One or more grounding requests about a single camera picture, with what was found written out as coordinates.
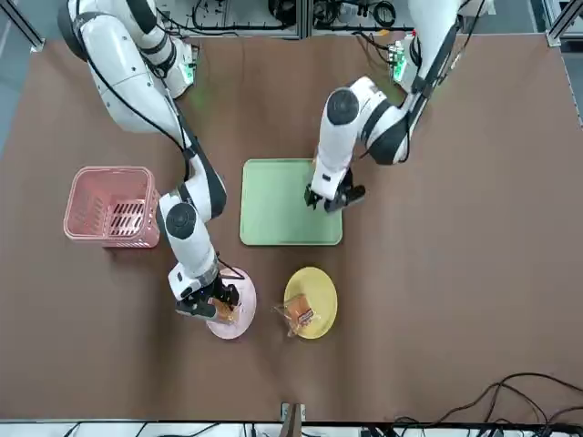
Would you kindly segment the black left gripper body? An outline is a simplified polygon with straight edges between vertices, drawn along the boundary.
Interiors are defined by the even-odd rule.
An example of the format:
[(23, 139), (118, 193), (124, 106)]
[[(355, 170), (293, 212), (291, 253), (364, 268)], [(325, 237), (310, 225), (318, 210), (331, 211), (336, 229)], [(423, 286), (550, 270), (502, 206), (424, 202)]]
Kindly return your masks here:
[(312, 189), (312, 184), (309, 183), (304, 191), (304, 200), (306, 206), (312, 210), (323, 209), (325, 197), (318, 194)]

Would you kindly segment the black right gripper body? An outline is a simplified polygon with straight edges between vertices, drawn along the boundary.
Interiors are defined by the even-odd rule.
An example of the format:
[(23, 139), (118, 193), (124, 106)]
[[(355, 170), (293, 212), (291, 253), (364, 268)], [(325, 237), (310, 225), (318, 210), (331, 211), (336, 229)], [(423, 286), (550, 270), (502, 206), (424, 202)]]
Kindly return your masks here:
[(217, 277), (212, 284), (210, 296), (230, 309), (234, 309), (240, 303), (240, 294), (233, 284), (226, 284), (222, 277)]

